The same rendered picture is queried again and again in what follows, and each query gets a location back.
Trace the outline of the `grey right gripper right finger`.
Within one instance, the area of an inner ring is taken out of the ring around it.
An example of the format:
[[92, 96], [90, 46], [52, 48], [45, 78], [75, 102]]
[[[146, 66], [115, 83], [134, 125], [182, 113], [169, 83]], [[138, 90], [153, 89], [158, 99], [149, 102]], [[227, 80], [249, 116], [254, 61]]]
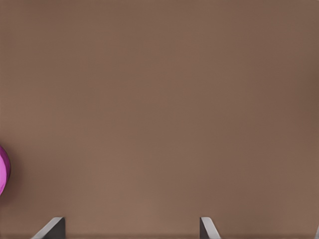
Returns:
[[210, 217], [200, 217], [199, 238], [200, 239], [221, 239], [221, 236]]

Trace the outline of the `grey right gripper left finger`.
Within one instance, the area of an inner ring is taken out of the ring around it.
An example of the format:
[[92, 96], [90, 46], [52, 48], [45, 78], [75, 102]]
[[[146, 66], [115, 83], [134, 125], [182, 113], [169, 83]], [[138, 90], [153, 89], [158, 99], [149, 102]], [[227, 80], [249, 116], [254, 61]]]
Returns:
[[54, 217], [31, 239], [65, 239], [65, 218]]

